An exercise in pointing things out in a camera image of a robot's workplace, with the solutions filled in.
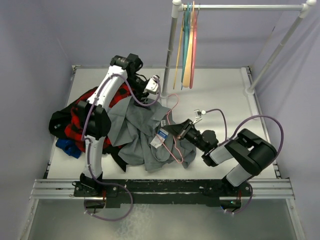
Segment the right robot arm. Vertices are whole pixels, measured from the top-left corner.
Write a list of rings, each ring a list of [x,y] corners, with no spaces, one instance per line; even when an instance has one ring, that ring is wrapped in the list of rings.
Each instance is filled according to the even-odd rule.
[[[166,125],[164,130],[179,140],[187,140],[204,152],[201,157],[209,167],[216,167],[230,159],[237,161],[237,165],[221,180],[222,190],[228,196],[235,195],[242,183],[258,176],[278,154],[273,145],[246,128],[236,138],[220,146],[213,130],[200,132],[190,119]]]

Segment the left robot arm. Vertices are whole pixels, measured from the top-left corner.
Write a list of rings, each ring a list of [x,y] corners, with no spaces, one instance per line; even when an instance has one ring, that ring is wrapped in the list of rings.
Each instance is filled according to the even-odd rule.
[[[137,76],[142,67],[143,62],[136,54],[130,53],[127,57],[116,55],[95,92],[76,105],[83,126],[81,139],[85,142],[86,157],[80,183],[91,196],[98,196],[103,191],[103,145],[112,126],[107,110],[119,87],[126,84],[138,103],[144,107],[147,105],[149,94],[145,88],[148,81]]]

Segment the grey button-up shirt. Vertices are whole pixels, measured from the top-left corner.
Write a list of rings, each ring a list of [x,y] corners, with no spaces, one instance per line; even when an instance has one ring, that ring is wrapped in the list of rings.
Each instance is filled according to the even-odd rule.
[[[132,97],[126,97],[116,103],[109,111],[111,129],[107,135],[111,145],[123,146],[118,155],[127,163],[127,166],[143,165],[145,170],[153,172],[165,164],[176,162],[164,146],[154,148],[151,141],[164,125],[167,125],[166,113],[169,108],[159,102],[149,106],[137,106]],[[181,159],[174,148],[172,135],[164,141],[177,159]],[[179,149],[184,158],[181,164],[188,168],[195,160],[197,151]]]

